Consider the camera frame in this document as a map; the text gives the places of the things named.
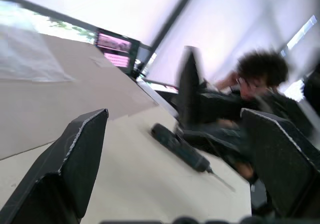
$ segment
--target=black frame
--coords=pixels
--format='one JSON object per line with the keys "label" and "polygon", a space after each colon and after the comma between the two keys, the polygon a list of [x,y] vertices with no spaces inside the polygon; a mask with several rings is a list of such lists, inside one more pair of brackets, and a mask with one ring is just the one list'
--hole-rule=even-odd
{"label": "black frame", "polygon": [[121,39],[121,40],[129,41],[131,43],[131,48],[130,48],[130,51],[129,51],[130,61],[129,61],[128,67],[118,67],[117,66],[119,69],[121,69],[122,72],[124,72],[127,75],[130,75],[132,73],[132,71],[134,70],[134,66],[135,66],[135,62],[136,62],[135,60],[136,60],[136,57],[138,55],[138,50],[139,50],[139,47],[140,47],[140,41],[131,39],[129,37],[126,37],[126,36],[123,36],[123,35],[120,35],[120,34],[116,34],[114,32],[108,31],[108,30],[97,28],[94,44],[103,53],[104,53],[103,48],[101,48],[101,47],[99,47],[97,45],[100,33],[104,34],[104,35],[109,35],[111,37],[115,37],[115,38],[118,38],[118,39]]}

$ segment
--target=pink screen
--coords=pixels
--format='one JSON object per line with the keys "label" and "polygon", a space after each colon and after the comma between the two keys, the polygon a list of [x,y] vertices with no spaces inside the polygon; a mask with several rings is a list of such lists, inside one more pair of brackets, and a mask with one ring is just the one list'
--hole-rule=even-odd
{"label": "pink screen", "polygon": [[97,45],[102,48],[117,50],[129,53],[131,43],[129,41],[121,40],[104,34],[99,34]]}
{"label": "pink screen", "polygon": [[117,67],[128,67],[130,58],[126,56],[105,53],[104,56]]}

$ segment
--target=white wall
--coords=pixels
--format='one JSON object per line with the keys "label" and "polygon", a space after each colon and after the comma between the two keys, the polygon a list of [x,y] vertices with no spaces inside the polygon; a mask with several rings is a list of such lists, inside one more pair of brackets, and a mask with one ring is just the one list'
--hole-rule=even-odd
{"label": "white wall", "polygon": [[278,50],[318,8],[318,0],[192,0],[157,50],[148,79],[176,84],[184,46],[202,53],[214,82],[253,48]]}
{"label": "white wall", "polygon": [[28,0],[150,45],[178,0]]}

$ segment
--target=curly dark hair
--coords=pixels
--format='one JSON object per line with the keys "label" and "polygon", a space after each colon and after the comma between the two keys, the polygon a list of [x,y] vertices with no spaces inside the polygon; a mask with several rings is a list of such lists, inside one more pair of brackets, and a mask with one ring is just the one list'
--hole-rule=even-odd
{"label": "curly dark hair", "polygon": [[237,72],[240,77],[250,80],[266,77],[268,87],[275,87],[288,78],[288,65],[276,52],[254,51],[239,59]]}

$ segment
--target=transparent plastic sheet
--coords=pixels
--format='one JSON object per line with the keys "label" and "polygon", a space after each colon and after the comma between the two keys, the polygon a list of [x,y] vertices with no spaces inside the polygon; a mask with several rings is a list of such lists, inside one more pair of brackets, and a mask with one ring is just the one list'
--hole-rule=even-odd
{"label": "transparent plastic sheet", "polygon": [[0,1],[0,79],[74,80],[66,74],[18,4]]}

